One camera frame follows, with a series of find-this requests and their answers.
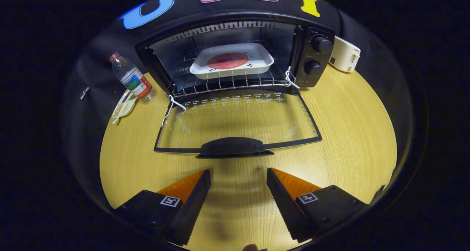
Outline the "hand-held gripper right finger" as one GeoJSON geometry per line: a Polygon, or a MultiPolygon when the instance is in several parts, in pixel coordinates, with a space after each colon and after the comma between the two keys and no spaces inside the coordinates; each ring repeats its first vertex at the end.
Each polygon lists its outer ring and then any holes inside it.
{"type": "Polygon", "coordinates": [[[367,206],[339,186],[321,188],[275,168],[267,169],[267,186],[298,243],[332,231],[367,206]]]}

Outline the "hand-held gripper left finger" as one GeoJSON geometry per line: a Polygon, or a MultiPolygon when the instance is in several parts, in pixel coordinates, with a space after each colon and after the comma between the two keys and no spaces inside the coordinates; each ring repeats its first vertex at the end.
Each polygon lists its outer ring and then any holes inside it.
{"type": "Polygon", "coordinates": [[[115,209],[143,234],[187,245],[211,186],[210,171],[199,171],[157,192],[142,190],[115,209]]]}

